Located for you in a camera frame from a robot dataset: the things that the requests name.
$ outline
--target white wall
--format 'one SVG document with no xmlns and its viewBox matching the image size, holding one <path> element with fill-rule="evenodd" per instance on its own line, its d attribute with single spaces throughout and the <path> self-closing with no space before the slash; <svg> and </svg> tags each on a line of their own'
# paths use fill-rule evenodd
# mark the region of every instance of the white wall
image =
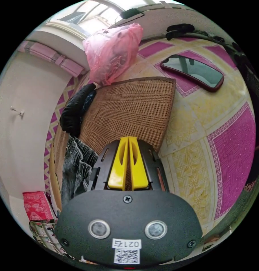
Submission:
<svg viewBox="0 0 259 271">
<path fill-rule="evenodd" d="M 117 25 L 122 26 L 132 23 L 139 23 L 143 27 L 143 39 L 146 39 L 155 35 L 166 33 L 166 29 L 170 25 L 189 23 L 192 24 L 197 30 L 207 31 L 218 35 L 224 38 L 228 43 L 233 42 L 233 39 L 222 28 L 220 28 L 206 16 L 195 10 L 186 10 L 186 7 L 182 5 L 177 6 L 183 9 L 162 8 L 145 11 L 146 9 L 149 9 L 149 7 L 139 8 L 138 10 L 143 11 L 145 16 L 140 17 L 138 14 L 127 20 L 119 21 Z"/>
<path fill-rule="evenodd" d="M 17 53 L 0 83 L 0 178 L 11 197 L 44 191 L 50 120 L 71 76 L 54 63 Z M 24 110 L 23 119 L 10 106 Z"/>
<path fill-rule="evenodd" d="M 24 208 L 23 199 L 9 196 L 11 214 L 21 229 L 32 238 L 32 232 L 29 229 L 29 218 Z"/>
<path fill-rule="evenodd" d="M 74 35 L 54 27 L 42 26 L 34 30 L 26 39 L 49 46 L 84 67 L 86 71 L 90 69 L 82 40 Z"/>
</svg>

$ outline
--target sticker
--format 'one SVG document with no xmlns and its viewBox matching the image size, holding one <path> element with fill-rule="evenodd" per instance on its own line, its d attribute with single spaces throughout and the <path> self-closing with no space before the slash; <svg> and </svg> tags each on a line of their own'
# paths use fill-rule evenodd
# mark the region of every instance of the sticker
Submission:
<svg viewBox="0 0 259 271">
<path fill-rule="evenodd" d="M 119 249 L 141 249 L 142 241 L 139 240 L 125 240 L 125 239 L 112 239 L 112 248 Z"/>
<path fill-rule="evenodd" d="M 131 265 L 139 264 L 140 263 L 140 249 L 116 248 L 114 252 L 114 263 L 131 264 Z"/>
</svg>

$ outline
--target window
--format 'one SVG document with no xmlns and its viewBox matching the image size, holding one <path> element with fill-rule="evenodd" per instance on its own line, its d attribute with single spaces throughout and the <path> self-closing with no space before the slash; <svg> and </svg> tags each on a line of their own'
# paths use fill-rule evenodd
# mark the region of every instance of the window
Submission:
<svg viewBox="0 0 259 271">
<path fill-rule="evenodd" d="M 173 0 L 164 1 L 181 4 Z M 111 3 L 115 4 L 116 8 L 110 6 Z M 72 25 L 78 25 L 88 35 L 92 35 L 94 32 L 107 29 L 122 20 L 119 14 L 123 10 L 159 3 L 160 0 L 101 0 L 100 3 L 97 0 L 85 0 L 56 13 L 51 20 L 61 20 Z"/>
<path fill-rule="evenodd" d="M 109 2 L 120 6 L 124 10 L 129 10 L 131 8 L 138 8 L 147 5 L 144 0 L 109 0 Z"/>
<path fill-rule="evenodd" d="M 162 1 L 162 0 L 153 0 L 153 2 L 155 2 L 156 4 L 160 4 L 160 1 Z M 166 3 L 169 3 L 169 4 L 184 5 L 182 3 L 179 3 L 179 2 L 176 2 L 176 1 L 173 1 L 173 0 L 163 0 L 163 1 L 166 2 Z"/>
<path fill-rule="evenodd" d="M 109 26 L 114 25 L 115 22 L 120 21 L 122 18 L 119 16 L 119 13 L 113 10 L 112 8 L 108 8 L 106 11 L 104 11 L 100 17 L 107 20 L 107 24 Z"/>
</svg>

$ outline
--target screw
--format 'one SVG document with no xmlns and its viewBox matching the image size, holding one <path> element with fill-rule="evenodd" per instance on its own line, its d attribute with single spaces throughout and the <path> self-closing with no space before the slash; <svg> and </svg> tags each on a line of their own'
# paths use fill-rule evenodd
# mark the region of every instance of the screw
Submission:
<svg viewBox="0 0 259 271">
<path fill-rule="evenodd" d="M 132 202 L 132 197 L 129 195 L 126 195 L 123 197 L 123 202 L 124 203 L 131 203 Z"/>
<path fill-rule="evenodd" d="M 194 246 L 196 246 L 196 241 L 195 241 L 195 240 L 191 240 L 191 241 L 188 243 L 188 248 L 193 248 Z"/>
<path fill-rule="evenodd" d="M 62 244 L 64 246 L 69 246 L 69 243 L 68 243 L 68 241 L 66 239 L 62 239 Z"/>
</svg>

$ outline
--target denim fabric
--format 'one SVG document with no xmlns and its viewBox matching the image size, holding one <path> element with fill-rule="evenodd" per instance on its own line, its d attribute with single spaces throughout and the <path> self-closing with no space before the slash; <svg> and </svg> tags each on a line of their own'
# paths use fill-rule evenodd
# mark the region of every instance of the denim fabric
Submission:
<svg viewBox="0 0 259 271">
<path fill-rule="evenodd" d="M 86 192 L 97 153 L 79 139 L 69 136 L 62 171 L 62 208 L 75 196 Z"/>
</svg>

